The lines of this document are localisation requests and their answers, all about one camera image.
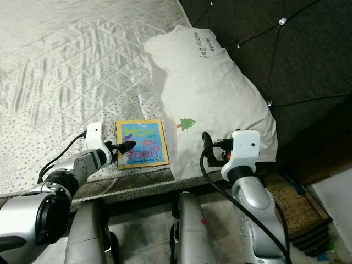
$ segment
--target decorative button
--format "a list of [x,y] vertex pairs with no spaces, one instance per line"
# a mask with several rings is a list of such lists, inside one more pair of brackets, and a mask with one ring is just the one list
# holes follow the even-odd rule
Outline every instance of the decorative button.
[[279,21],[279,25],[282,26],[284,24],[286,24],[287,19],[286,18],[281,18]]

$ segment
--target tufted headboard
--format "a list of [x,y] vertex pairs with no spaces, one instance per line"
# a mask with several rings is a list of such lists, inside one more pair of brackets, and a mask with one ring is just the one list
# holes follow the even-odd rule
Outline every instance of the tufted headboard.
[[259,89],[277,123],[280,165],[352,125],[352,2],[181,0]]

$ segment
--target white pillowcase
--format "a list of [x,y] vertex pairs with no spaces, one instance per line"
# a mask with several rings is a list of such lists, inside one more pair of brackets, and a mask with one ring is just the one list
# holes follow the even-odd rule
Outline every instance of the white pillowcase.
[[177,26],[146,41],[142,57],[162,102],[176,180],[201,175],[204,131],[217,140],[255,129],[261,134],[258,161],[275,161],[276,124],[268,105],[211,30]]

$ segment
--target white quilted mattress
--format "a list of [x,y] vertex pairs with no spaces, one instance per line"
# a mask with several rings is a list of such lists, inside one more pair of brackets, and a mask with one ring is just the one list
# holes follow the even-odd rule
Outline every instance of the white quilted mattress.
[[[118,119],[162,118],[139,47],[176,25],[189,26],[176,0],[1,1],[0,197],[34,186],[89,123],[113,141]],[[137,172],[112,165],[89,181]]]

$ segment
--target book cover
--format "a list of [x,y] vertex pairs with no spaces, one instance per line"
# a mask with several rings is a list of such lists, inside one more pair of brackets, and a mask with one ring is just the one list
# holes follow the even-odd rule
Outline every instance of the book cover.
[[139,168],[169,163],[161,121],[118,120],[115,124],[116,142],[136,141],[136,146],[118,155],[118,168]]

